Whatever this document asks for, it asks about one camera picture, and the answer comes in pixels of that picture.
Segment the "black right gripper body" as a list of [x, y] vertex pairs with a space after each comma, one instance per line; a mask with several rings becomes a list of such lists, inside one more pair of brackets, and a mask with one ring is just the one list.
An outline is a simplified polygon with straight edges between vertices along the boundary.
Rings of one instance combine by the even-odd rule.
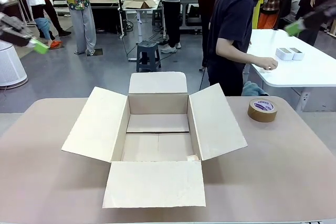
[[328, 0], [303, 17], [304, 26], [320, 26], [335, 19], [335, 0]]

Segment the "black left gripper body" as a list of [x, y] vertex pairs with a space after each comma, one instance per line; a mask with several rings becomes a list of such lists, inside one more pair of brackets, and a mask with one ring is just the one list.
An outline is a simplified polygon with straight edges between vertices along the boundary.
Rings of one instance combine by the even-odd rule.
[[15, 16], [1, 13], [1, 40], [7, 43], [25, 47], [33, 38], [32, 31]]

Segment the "person's right hand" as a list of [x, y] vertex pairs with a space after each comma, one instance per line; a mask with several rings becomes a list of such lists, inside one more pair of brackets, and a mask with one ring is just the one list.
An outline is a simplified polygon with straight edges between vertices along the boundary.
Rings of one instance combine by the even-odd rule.
[[275, 70], [278, 67], [278, 61], [270, 57], [257, 57], [255, 65], [265, 70]]

